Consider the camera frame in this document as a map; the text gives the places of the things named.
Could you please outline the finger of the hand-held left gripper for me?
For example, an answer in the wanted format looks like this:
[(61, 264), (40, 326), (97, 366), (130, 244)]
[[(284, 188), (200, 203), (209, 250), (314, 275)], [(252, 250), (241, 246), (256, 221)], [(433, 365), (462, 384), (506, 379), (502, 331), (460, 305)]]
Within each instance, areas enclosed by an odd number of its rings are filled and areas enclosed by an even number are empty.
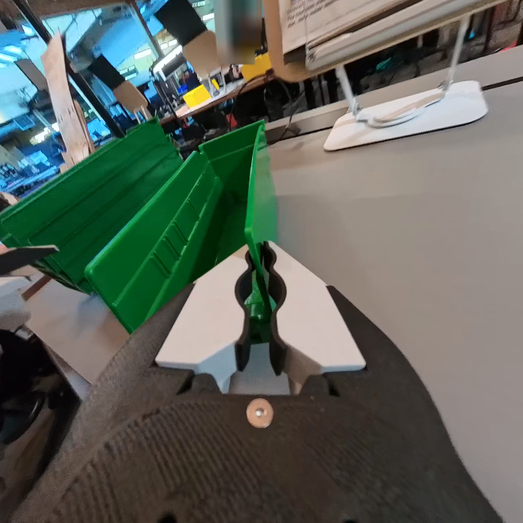
[(1, 246), (1, 275), (9, 275), (12, 271), (32, 265), (40, 259), (60, 250), (56, 245), (5, 247)]

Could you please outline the brown cardboard panel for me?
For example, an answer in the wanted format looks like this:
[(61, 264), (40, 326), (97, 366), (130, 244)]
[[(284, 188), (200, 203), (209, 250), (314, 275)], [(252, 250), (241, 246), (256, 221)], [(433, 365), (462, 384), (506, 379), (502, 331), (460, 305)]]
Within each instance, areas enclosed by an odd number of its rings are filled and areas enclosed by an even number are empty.
[(56, 32), (51, 38), (41, 61), (51, 104), (65, 146), (62, 153), (64, 164), (60, 167), (61, 172), (65, 172), (93, 154), (95, 147), (80, 104), (73, 99), (66, 71), (65, 41), (60, 32)]

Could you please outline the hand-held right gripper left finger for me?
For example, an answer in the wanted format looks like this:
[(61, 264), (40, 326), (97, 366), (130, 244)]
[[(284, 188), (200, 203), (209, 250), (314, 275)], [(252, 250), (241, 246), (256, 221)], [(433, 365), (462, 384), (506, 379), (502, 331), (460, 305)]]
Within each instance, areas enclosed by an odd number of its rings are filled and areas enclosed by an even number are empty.
[(209, 374), (227, 393), (239, 371), (236, 344), (244, 333), (246, 313), (236, 298), (240, 277), (252, 274), (248, 247), (241, 247), (199, 277), (176, 318), (155, 362), (167, 369)]

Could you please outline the wooden document stand acrylic base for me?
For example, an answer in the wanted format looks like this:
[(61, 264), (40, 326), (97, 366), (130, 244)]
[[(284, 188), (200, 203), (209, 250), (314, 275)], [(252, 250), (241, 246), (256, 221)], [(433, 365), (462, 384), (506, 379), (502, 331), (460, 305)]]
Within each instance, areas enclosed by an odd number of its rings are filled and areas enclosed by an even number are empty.
[(146, 97), (133, 83), (126, 80), (103, 55), (93, 60), (87, 69), (112, 91), (116, 100), (129, 113), (134, 114), (137, 119), (140, 114), (144, 121), (152, 119)]
[(155, 13), (155, 17), (176, 39), (181, 47), (180, 54), (191, 65), (199, 79), (208, 82), (211, 98), (218, 98), (220, 87), (215, 87), (211, 80), (215, 73), (222, 76), (216, 35), (206, 28), (191, 2), (167, 1)]

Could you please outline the printed instruction sheet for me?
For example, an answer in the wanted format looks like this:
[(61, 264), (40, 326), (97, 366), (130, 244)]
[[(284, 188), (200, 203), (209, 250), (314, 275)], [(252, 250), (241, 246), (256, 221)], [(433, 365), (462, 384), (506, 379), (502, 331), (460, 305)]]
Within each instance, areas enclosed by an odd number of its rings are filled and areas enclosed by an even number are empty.
[(378, 42), (444, 23), (500, 1), (283, 1), (282, 52), (295, 53), (338, 36)]

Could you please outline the yellow plastic bin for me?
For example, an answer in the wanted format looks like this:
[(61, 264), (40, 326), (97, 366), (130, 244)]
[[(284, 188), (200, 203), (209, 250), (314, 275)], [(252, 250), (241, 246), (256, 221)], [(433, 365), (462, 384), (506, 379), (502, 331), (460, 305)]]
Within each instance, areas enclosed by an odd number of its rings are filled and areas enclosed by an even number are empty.
[(255, 56), (252, 64), (243, 64), (240, 68), (245, 82), (264, 77), (269, 70), (271, 70), (271, 61), (268, 52)]
[(182, 98), (191, 110), (201, 106), (202, 104), (207, 104), (212, 100), (212, 96), (205, 85), (199, 85), (196, 88), (187, 91)]

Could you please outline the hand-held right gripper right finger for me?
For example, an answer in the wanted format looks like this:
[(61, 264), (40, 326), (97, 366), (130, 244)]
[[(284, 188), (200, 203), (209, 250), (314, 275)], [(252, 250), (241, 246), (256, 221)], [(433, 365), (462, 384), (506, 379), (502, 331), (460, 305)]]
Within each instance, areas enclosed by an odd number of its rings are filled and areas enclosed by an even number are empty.
[(287, 376), (290, 393), (300, 393), (311, 376), (363, 370), (366, 361), (329, 286), (272, 241), (264, 243), (263, 263), (275, 304), (270, 363)]

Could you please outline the grey desk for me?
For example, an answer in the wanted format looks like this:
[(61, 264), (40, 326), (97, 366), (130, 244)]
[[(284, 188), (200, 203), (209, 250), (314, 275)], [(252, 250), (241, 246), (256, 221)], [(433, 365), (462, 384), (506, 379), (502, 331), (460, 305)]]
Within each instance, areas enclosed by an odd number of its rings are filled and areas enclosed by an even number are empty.
[(154, 368), (174, 299), (108, 363), (12, 522), (522, 522), (522, 46), (461, 64), (488, 114), (338, 153), (269, 148), (277, 243), (367, 361), (272, 396)]

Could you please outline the instruction sheet on white stand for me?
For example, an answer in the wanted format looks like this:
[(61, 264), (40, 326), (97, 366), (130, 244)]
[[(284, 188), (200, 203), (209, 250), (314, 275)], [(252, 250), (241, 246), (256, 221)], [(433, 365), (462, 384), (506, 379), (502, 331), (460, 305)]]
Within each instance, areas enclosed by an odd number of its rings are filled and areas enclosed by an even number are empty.
[[(353, 41), (355, 35), (344, 34), (320, 45), (307, 46), (286, 55), (282, 52), (280, 9), (284, 6), (283, 1), (262, 1), (262, 4), (269, 57), (278, 78), (297, 82), (331, 69), (335, 71), (348, 103), (348, 111), (334, 123), (323, 145), (326, 152), (460, 127), (480, 120), (488, 112), (479, 82), (456, 83), (454, 74), (470, 16), (499, 3), (489, 4), (444, 23), (381, 42), (377, 38), (356, 42)], [(371, 107), (362, 107), (352, 92), (344, 67), (346, 64), (452, 22), (460, 23), (457, 39), (447, 75), (436, 88)]]

